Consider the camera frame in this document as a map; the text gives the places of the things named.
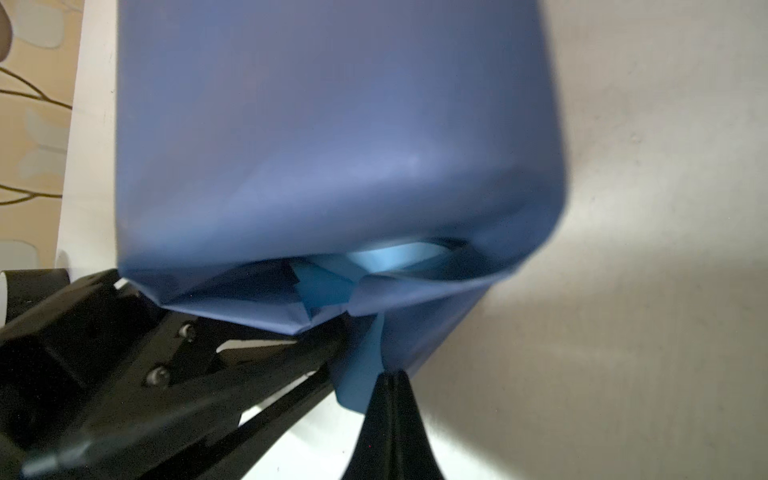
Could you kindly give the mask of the light blue wrapping paper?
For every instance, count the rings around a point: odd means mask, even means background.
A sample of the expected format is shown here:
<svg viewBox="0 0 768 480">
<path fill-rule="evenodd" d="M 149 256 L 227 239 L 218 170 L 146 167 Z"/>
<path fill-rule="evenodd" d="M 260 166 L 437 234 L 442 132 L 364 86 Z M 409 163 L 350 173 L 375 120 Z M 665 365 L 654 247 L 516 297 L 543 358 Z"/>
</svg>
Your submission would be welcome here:
<svg viewBox="0 0 768 480">
<path fill-rule="evenodd" d="M 121 275 L 284 335 L 345 315 L 353 411 L 565 204 L 535 1 L 122 1 L 116 78 Z"/>
</svg>

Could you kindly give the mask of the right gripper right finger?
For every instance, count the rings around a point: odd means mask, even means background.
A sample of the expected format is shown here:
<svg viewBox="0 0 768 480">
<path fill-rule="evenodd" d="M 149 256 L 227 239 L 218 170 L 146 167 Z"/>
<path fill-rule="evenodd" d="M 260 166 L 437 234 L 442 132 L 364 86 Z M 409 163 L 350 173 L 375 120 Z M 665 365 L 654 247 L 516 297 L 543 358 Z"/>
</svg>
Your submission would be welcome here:
<svg viewBox="0 0 768 480">
<path fill-rule="evenodd" d="M 392 478 L 443 479 L 408 375 L 398 372 L 393 386 Z"/>
</svg>

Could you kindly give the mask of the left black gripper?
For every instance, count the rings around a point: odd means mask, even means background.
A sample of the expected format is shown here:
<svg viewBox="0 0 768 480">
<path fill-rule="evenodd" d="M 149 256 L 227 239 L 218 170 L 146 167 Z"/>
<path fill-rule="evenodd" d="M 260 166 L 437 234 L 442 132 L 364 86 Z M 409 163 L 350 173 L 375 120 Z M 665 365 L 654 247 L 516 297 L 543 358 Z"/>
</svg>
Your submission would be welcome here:
<svg viewBox="0 0 768 480">
<path fill-rule="evenodd" d="M 108 270 L 7 274 L 5 479 L 238 479 L 332 389 L 333 319 L 284 345 L 171 314 Z"/>
</svg>

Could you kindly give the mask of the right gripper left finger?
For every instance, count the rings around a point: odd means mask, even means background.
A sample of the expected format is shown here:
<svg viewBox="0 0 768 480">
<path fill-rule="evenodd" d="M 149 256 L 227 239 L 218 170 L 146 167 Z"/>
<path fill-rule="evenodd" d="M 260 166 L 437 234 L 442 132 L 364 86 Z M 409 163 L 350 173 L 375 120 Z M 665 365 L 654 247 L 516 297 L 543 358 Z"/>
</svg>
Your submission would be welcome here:
<svg viewBox="0 0 768 480">
<path fill-rule="evenodd" d="M 392 375 L 383 373 L 376 381 L 354 452 L 342 476 L 343 480 L 390 478 L 392 380 Z"/>
</svg>

